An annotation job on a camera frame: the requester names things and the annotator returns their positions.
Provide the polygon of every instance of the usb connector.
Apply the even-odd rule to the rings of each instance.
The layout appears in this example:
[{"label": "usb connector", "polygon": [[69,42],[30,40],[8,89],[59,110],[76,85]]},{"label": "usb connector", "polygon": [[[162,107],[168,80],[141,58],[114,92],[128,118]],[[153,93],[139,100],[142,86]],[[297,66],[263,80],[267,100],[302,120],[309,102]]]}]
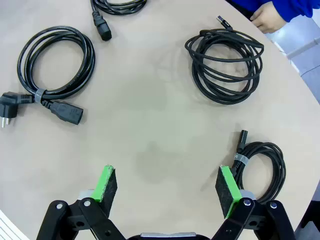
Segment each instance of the usb connector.
[{"label": "usb connector", "polygon": [[222,18],[222,16],[217,16],[216,19],[221,23],[221,25],[227,30],[233,30],[232,26]]}]

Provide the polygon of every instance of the green foam pad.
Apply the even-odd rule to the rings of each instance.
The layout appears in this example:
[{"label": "green foam pad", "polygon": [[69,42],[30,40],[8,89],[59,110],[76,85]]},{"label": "green foam pad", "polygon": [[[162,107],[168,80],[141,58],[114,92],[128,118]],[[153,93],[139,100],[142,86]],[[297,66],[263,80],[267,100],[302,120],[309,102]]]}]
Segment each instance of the green foam pad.
[{"label": "green foam pad", "polygon": [[236,203],[242,198],[237,183],[228,166],[220,166],[215,189],[224,217],[227,219]]},{"label": "green foam pad", "polygon": [[104,167],[102,174],[99,178],[99,181],[91,195],[91,198],[93,198],[97,203],[102,202],[105,196],[108,182],[111,179],[114,171],[115,171],[115,168],[111,165],[107,165]]}]

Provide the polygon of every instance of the floor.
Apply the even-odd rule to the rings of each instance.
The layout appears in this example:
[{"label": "floor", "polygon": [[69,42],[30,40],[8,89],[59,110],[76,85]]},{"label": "floor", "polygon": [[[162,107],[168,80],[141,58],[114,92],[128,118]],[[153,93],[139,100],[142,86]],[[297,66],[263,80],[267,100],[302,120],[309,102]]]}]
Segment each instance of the floor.
[{"label": "floor", "polygon": [[[289,54],[320,37],[320,11],[314,12],[313,18],[298,16],[279,31],[267,37]],[[293,57],[293,63],[300,76],[320,103],[320,45],[315,45],[305,52]],[[320,182],[312,200],[320,201]],[[320,240],[320,233],[313,222],[305,228],[295,231],[297,240]]]}]

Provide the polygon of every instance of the power cord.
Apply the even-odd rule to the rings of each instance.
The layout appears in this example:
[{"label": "power cord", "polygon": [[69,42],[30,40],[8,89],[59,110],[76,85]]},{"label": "power cord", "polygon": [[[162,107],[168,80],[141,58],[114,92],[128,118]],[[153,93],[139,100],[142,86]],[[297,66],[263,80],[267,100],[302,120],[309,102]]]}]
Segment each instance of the power cord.
[{"label": "power cord", "polygon": [[[247,99],[258,87],[263,67],[261,55],[264,52],[264,45],[243,32],[233,30],[230,24],[221,16],[218,16],[217,19],[225,29],[201,30],[200,34],[190,38],[184,47],[189,51],[193,60],[192,77],[199,90],[216,103],[224,105],[238,104]],[[198,46],[196,50],[193,50],[196,42]],[[207,50],[217,44],[236,50],[242,58],[227,59],[206,55]],[[244,62],[248,74],[240,77],[222,73],[204,64],[204,59],[222,63]],[[218,85],[214,82],[215,80],[224,83],[244,81],[247,83],[241,91],[234,91]]]},{"label": "power cord", "polygon": [[234,180],[239,189],[244,189],[243,185],[243,172],[249,159],[254,155],[263,154],[269,157],[272,161],[273,174],[271,184],[267,191],[257,201],[261,204],[265,204],[271,200],[274,200],[283,187],[286,179],[286,165],[284,161],[284,155],[281,149],[272,142],[252,142],[246,145],[248,132],[241,131],[239,142],[237,145],[237,153],[235,160],[231,168]]},{"label": "power cord", "polygon": [[[37,57],[45,48],[59,41],[72,41],[81,47],[83,60],[80,69],[70,82],[58,89],[46,90],[39,88],[33,77]],[[29,47],[30,49],[26,55],[22,73],[23,57]],[[95,50],[90,39],[77,29],[70,26],[53,26],[38,32],[23,47],[17,62],[18,78],[22,86],[30,94],[6,92],[0,97],[2,127],[4,128],[5,125],[10,123],[10,119],[17,116],[18,105],[31,104],[35,101],[51,110],[61,120],[78,125],[83,115],[83,109],[52,100],[67,98],[82,89],[88,83],[94,71],[95,63]]]},{"label": "power cord", "polygon": [[107,0],[90,0],[90,3],[94,25],[102,40],[108,41],[112,38],[111,30],[97,8],[111,15],[129,15],[139,12],[146,5],[147,0],[132,0],[124,3],[109,3]]}]

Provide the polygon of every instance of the table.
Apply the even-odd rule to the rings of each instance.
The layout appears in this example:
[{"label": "table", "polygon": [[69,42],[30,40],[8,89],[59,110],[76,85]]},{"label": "table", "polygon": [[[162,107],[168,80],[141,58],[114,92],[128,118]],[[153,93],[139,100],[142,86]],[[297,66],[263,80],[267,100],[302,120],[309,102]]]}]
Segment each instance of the table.
[{"label": "table", "polygon": [[[297,227],[319,181],[320,107],[278,49],[226,2],[150,0],[135,15],[103,14],[113,33],[109,42],[100,39],[88,0],[12,0],[2,6],[1,92],[25,92],[17,59],[42,29],[77,28],[96,51],[90,83],[66,100],[84,108],[78,126],[30,104],[1,130],[0,209],[30,239],[51,201],[72,204],[81,190],[95,187],[107,164],[116,168],[118,181],[110,218],[125,237],[190,231],[213,236],[223,222],[217,169],[232,164],[242,129],[249,132],[248,143],[271,141],[284,152],[287,178],[277,199]],[[200,93],[184,49],[200,30],[220,28],[218,15],[265,45],[258,89],[232,106]],[[58,88],[82,57],[76,44],[56,43],[37,62],[35,79],[41,87]],[[262,194],[271,174],[270,160],[257,156],[244,171],[244,186]],[[81,233],[78,239],[88,237]],[[240,239],[255,236],[245,230]]]}]

